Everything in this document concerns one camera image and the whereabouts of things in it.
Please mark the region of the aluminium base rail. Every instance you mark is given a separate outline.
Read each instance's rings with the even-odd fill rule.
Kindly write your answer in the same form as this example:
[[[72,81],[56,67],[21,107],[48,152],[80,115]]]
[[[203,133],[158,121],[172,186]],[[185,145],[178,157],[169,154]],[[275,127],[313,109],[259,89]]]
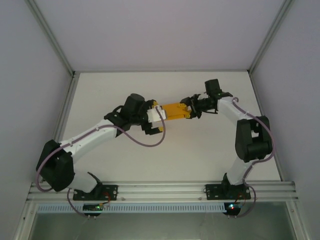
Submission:
[[[286,202],[299,199],[292,181],[248,181],[258,202]],[[205,182],[114,182],[118,185],[116,203],[195,203],[206,202]],[[40,192],[31,185],[26,200],[34,203],[62,203],[67,191]]]

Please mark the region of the aluminium frame profile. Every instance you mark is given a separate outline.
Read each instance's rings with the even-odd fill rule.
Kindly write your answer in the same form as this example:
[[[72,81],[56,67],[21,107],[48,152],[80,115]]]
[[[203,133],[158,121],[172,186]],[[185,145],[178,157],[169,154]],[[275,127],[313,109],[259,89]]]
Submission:
[[[264,59],[265,54],[267,53],[268,49],[270,48],[274,38],[277,36],[279,29],[281,28],[283,22],[287,18],[289,12],[291,11],[292,7],[295,5],[297,0],[283,0],[279,10],[277,11],[258,51],[256,52],[250,67],[247,70],[247,73],[250,78],[250,82],[254,91],[254,95],[258,104],[259,111],[264,114],[265,110],[263,107],[262,100],[259,95],[259,90],[257,87],[257,81],[254,78],[255,73],[258,70],[258,67],[261,61]]]
[[[67,59],[62,47],[60,46],[57,38],[55,37],[53,31],[51,30],[48,21],[46,20],[45,16],[43,15],[41,9],[39,8],[36,0],[24,0],[28,9],[30,10],[31,14],[33,15],[34,19],[38,23],[39,27],[41,28],[44,36],[46,37],[47,41],[49,42],[51,48],[53,49],[55,55],[62,63],[64,69],[68,73],[68,80],[67,80],[67,87],[64,90],[64,98],[63,104],[58,114],[58,119],[54,128],[53,132],[53,139],[54,140],[61,140],[64,130],[65,130],[65,123],[67,121],[67,115],[70,111],[70,105],[72,102],[72,97],[75,92],[75,87],[77,85],[78,75],[76,74],[75,70],[72,68],[69,60]]]

